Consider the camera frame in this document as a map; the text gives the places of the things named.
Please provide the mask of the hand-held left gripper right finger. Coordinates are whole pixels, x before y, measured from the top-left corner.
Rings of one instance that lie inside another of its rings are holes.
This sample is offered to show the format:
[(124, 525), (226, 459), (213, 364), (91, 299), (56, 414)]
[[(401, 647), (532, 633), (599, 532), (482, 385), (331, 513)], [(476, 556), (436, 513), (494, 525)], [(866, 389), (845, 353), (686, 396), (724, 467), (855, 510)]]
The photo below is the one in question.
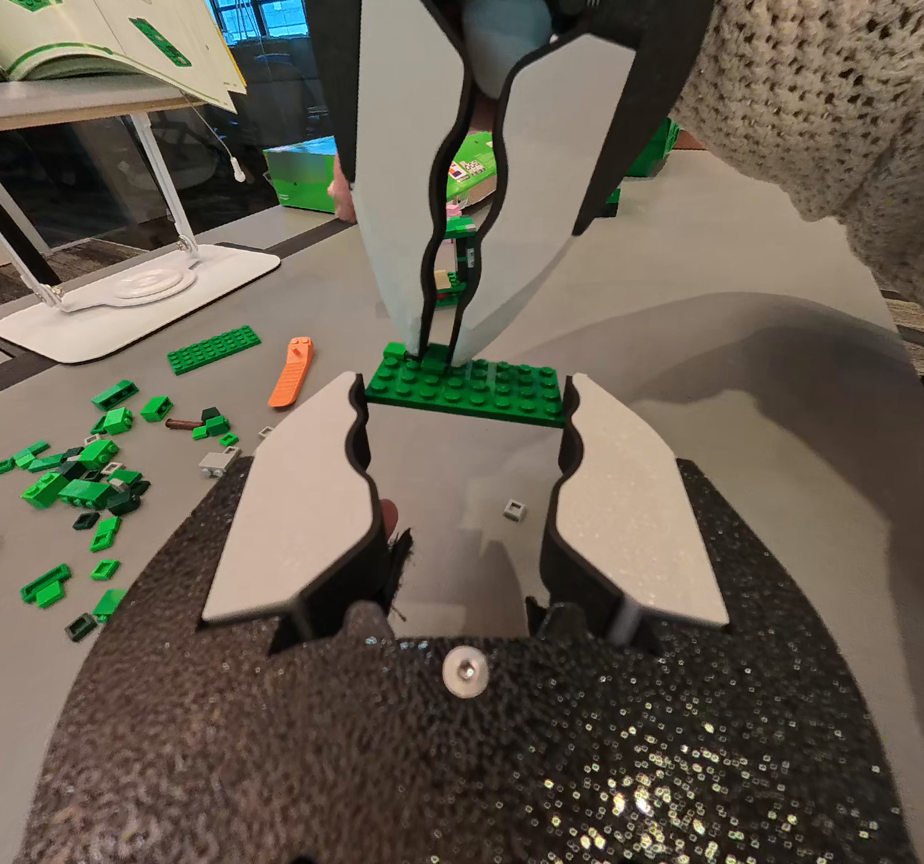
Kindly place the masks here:
[(650, 620), (730, 617), (671, 447), (583, 373), (565, 381), (560, 478), (541, 542), (545, 639), (628, 646)]

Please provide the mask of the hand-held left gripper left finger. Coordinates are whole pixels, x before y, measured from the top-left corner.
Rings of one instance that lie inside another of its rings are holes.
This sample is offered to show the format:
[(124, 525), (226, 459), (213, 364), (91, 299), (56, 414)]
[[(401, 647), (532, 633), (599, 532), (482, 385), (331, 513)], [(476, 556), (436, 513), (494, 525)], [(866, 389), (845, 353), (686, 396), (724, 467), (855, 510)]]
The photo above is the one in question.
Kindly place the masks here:
[(385, 541), (369, 473), (360, 373), (344, 372), (275, 426), (252, 458), (202, 610), (202, 625), (287, 619), (297, 635), (334, 635), (349, 608), (388, 614), (398, 543)]

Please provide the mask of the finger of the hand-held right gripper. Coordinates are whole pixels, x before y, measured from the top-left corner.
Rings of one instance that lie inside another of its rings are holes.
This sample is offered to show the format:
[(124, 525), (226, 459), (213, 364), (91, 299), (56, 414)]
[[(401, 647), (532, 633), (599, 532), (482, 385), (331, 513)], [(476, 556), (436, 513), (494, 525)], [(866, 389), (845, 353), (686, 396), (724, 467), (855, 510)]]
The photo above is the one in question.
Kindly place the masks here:
[(574, 241), (635, 57), (581, 33), (515, 66), (498, 116), (500, 193), (479, 233), (478, 282), (454, 328), (454, 366), (479, 357), (512, 324)]
[(471, 78), (426, 0), (361, 0), (354, 208), (386, 311), (419, 355), (433, 317), (425, 264), (445, 234), (449, 164)]

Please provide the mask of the green lego block model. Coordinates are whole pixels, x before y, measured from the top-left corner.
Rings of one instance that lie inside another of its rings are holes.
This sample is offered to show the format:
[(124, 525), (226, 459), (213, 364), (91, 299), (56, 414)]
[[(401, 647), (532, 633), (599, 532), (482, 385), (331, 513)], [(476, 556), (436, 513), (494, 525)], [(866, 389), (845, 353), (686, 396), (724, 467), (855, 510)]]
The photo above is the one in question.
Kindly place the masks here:
[(477, 234), (476, 224), (467, 216), (455, 216), (447, 220), (444, 242), (453, 249), (455, 266), (452, 269), (435, 269), (433, 272), (436, 308), (448, 308), (457, 305), (459, 299), (466, 292), (469, 279), (469, 262), (474, 256), (472, 250)]

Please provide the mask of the green lego base plate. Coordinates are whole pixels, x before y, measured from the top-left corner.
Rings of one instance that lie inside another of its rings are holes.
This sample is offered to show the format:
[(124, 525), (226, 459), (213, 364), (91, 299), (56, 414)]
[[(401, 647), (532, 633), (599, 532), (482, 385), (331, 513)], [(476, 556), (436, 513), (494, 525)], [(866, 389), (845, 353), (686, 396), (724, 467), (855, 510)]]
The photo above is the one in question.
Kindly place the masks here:
[(565, 421), (555, 369), (487, 360), (454, 366), (449, 348), (439, 344), (417, 359), (404, 345), (389, 343), (365, 397), (380, 405), (554, 429)]
[(260, 346), (261, 339), (250, 326), (241, 326), (167, 353), (172, 372), (185, 375), (245, 350)]

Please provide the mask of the pile of lego pieces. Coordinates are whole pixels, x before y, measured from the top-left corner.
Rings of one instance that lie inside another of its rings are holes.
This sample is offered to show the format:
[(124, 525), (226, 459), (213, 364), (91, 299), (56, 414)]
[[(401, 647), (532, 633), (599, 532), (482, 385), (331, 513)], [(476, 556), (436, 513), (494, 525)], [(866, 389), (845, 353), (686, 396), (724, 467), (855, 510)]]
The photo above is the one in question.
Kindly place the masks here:
[(186, 519), (173, 490), (200, 482), (190, 512), (241, 454), (221, 408), (185, 415), (161, 394), (116, 396), (83, 439), (39, 437), (2, 457), (2, 621), (28, 620), (23, 639), (42, 623), (67, 646), (90, 642)]

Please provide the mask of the person's right forearm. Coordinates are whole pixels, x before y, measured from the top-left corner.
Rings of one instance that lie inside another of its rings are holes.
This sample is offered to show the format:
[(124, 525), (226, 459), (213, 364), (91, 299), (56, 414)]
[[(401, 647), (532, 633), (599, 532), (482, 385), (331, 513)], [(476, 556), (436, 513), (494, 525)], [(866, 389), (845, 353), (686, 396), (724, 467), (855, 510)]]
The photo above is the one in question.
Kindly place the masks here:
[(922, 303), (923, 0), (715, 0), (669, 117)]

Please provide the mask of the green lego box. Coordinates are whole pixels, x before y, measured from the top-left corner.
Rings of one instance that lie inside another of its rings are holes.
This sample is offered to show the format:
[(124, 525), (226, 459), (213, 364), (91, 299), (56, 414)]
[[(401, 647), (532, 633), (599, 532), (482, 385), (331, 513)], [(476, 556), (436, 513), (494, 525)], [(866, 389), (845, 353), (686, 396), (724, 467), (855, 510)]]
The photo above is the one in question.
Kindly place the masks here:
[[(656, 175), (674, 149), (681, 129), (666, 118), (628, 171), (629, 178)], [(334, 179), (336, 144), (333, 137), (267, 149), (263, 156), (268, 176), (281, 205), (311, 211), (334, 212), (328, 188)], [(449, 169), (447, 203), (473, 205), (496, 188), (497, 166), (488, 131), (469, 133)]]

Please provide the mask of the lego instruction booklet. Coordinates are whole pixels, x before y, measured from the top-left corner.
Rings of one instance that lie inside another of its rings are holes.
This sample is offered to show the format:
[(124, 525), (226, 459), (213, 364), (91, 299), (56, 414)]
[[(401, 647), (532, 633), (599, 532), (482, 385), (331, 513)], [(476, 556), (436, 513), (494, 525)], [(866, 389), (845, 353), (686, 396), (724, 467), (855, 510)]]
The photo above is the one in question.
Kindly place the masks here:
[(246, 83), (205, 0), (2, 0), (5, 81), (138, 74), (235, 113)]

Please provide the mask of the person's right hand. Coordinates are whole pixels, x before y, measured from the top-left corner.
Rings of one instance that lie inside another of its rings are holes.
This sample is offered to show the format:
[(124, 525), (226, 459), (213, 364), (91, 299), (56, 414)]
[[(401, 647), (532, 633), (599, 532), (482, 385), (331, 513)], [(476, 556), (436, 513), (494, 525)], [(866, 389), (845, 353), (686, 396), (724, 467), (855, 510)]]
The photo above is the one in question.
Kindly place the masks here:
[(334, 155), (333, 177), (327, 189), (334, 205), (334, 215), (339, 221), (357, 223), (350, 182), (342, 169), (340, 155)]

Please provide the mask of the orange brick separator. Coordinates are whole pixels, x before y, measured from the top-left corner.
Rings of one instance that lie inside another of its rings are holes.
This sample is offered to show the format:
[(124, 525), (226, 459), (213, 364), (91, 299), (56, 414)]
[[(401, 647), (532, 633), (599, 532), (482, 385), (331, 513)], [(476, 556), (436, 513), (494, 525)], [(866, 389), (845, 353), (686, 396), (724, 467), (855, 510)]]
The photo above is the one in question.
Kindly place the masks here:
[(270, 408), (283, 409), (295, 404), (305, 383), (314, 352), (314, 343), (307, 336), (294, 337), (289, 341), (283, 370), (268, 399)]

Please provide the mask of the white book stand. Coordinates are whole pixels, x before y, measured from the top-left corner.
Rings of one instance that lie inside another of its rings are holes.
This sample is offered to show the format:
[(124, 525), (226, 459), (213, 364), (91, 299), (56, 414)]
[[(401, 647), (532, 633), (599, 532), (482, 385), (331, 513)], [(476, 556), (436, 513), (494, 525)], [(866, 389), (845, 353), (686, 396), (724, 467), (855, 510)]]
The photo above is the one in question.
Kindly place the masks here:
[(151, 114), (196, 106), (177, 88), (145, 75), (2, 81), (2, 130), (126, 116), (139, 136), (177, 231), (177, 246), (63, 287), (40, 251), (40, 237), (2, 190), (2, 254), (37, 302), (2, 312), (2, 341), (66, 365), (99, 361), (239, 288), (278, 270), (261, 249), (201, 242), (194, 234), (156, 142)]

